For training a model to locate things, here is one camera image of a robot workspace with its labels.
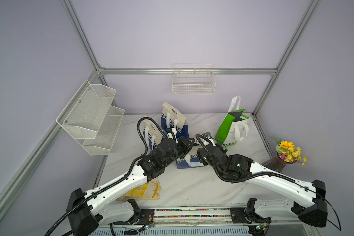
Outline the blue beige tote bag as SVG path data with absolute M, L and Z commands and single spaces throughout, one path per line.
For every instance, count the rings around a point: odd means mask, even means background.
M 177 169 L 190 169 L 203 167 L 204 165 L 198 165 L 198 155 L 197 151 L 200 148 L 198 145 L 194 145 L 192 150 L 183 158 L 179 158 L 176 160 Z
M 143 137 L 149 150 L 154 150 L 164 138 L 163 130 L 155 120 L 146 118 L 143 120 Z
M 167 102 L 163 103 L 161 128 L 164 130 L 167 128 L 175 128 L 177 131 L 177 138 L 181 136 L 189 138 L 188 123 L 186 117 Z

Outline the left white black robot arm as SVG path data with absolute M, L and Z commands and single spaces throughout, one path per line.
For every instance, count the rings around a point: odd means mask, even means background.
M 140 124 L 143 121 L 153 123 L 162 135 L 160 144 L 152 151 L 148 150 L 148 142 L 140 131 Z M 47 236 L 51 235 L 66 219 L 71 227 L 71 230 L 66 233 L 68 236 L 88 236 L 106 220 L 112 223 L 113 216 L 107 214 L 106 208 L 110 203 L 126 192 L 162 175 L 175 160 L 185 157 L 195 144 L 194 138 L 184 136 L 178 138 L 174 133 L 168 137 L 150 117 L 140 118 L 136 129 L 145 146 L 144 153 L 132 161 L 129 170 L 123 175 L 86 192 L 80 188 L 73 191 L 66 212 L 48 229 Z

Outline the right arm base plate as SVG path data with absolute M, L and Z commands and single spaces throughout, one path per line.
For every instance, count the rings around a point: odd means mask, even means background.
M 232 207 L 230 208 L 230 215 L 233 223 L 269 223 L 271 218 L 263 218 L 256 214 L 254 208 L 247 207 Z

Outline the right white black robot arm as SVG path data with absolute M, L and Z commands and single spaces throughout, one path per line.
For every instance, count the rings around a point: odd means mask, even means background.
M 201 148 L 200 161 L 210 165 L 218 178 L 227 183 L 251 183 L 272 190 L 282 199 L 265 201 L 250 198 L 245 208 L 233 213 L 241 223 L 271 223 L 274 217 L 297 218 L 301 222 L 324 228 L 329 222 L 327 209 L 332 205 L 326 199 L 325 183 L 299 181 L 275 172 L 240 154 L 228 156 L 209 136 L 197 134 Z

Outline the green white takeout bag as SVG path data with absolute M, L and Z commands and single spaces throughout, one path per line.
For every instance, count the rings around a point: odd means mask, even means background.
M 250 116 L 244 114 L 246 109 L 241 109 L 240 105 L 241 96 L 233 97 L 227 115 L 215 135 L 215 139 L 226 146 L 235 145 L 248 136 Z

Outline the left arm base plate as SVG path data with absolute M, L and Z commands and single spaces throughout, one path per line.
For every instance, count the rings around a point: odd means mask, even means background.
M 145 225 L 149 222 L 149 219 L 154 219 L 154 209 L 141 209 L 141 211 L 135 212 L 129 220 L 124 222 L 124 225 Z

